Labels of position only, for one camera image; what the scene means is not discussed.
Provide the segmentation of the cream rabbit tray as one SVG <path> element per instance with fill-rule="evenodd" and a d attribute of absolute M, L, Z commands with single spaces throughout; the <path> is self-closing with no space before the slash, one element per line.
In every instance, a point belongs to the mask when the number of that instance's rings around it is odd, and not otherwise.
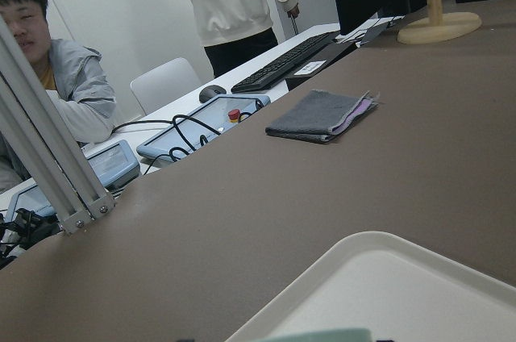
<path fill-rule="evenodd" d="M 512 341 L 515 289 L 401 237 L 348 236 L 232 336 L 250 341 L 337 328 L 374 340 Z"/>

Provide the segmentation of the blue teach pendant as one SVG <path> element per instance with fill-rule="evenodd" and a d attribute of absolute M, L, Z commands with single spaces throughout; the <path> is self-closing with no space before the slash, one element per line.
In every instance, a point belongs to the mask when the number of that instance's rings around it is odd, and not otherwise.
<path fill-rule="evenodd" d="M 170 127 L 140 144 L 143 157 L 179 161 L 270 103 L 266 95 L 221 94 L 188 115 L 176 115 Z"/>
<path fill-rule="evenodd" d="M 126 140 L 120 140 L 91 154 L 87 161 L 105 189 L 115 192 L 140 175 L 140 164 Z M 42 217 L 55 214 L 41 189 L 34 184 L 17 193 L 10 200 L 5 220 L 15 220 L 19 209 L 33 211 Z"/>

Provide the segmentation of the black keyboard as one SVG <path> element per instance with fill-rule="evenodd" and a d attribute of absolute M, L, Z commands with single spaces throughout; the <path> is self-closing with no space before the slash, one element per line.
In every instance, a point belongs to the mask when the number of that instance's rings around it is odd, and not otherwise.
<path fill-rule="evenodd" d="M 329 31 L 311 36 L 266 64 L 263 68 L 258 69 L 250 76 L 235 84 L 231 88 L 231 92 L 233 94 L 240 94 L 270 89 L 296 66 L 307 60 L 323 47 L 331 44 L 338 34 L 338 31 Z"/>

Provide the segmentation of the black computer mouse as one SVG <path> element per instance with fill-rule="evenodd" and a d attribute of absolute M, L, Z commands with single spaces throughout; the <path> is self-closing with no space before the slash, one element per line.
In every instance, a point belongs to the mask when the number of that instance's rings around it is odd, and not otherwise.
<path fill-rule="evenodd" d="M 205 103 L 220 94 L 226 93 L 227 91 L 219 85 L 208 85 L 200 91 L 198 100 L 200 103 Z"/>

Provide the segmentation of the folded grey cloth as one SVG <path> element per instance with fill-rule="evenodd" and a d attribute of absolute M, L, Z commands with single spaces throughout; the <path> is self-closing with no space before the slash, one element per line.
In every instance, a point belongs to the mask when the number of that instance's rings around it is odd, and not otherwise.
<path fill-rule="evenodd" d="M 268 136 L 325 144 L 377 106 L 368 92 L 359 97 L 311 90 L 292 109 L 271 122 Z"/>

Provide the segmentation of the white chair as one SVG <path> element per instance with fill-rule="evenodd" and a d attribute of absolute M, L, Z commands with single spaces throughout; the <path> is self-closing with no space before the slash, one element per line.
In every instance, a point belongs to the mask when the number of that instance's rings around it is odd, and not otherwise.
<path fill-rule="evenodd" d="M 149 115 L 201 85 L 191 64 L 178 57 L 135 78 L 130 88 L 144 113 Z"/>

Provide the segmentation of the seated person grey jacket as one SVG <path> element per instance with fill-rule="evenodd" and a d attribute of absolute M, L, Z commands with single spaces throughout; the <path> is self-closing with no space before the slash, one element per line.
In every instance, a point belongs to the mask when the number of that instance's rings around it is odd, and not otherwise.
<path fill-rule="evenodd" d="M 1 16 L 79 145 L 107 140 L 114 129 L 115 92 L 100 52 L 53 39 L 48 0 L 1 0 Z"/>

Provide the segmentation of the wooden mug tree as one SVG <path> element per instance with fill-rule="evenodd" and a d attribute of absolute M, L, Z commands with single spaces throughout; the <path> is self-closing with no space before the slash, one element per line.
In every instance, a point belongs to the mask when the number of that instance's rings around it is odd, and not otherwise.
<path fill-rule="evenodd" d="M 481 24 L 479 15 L 471 12 L 443 13 L 442 0 L 427 0 L 428 16 L 412 22 L 397 34 L 402 44 L 432 44 L 453 40 L 477 30 Z"/>

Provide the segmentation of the aluminium frame post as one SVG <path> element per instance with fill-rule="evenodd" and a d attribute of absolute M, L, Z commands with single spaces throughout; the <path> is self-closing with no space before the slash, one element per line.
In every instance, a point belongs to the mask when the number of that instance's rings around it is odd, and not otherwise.
<path fill-rule="evenodd" d="M 115 206 L 7 25 L 1 22 L 1 132 L 74 233 Z"/>

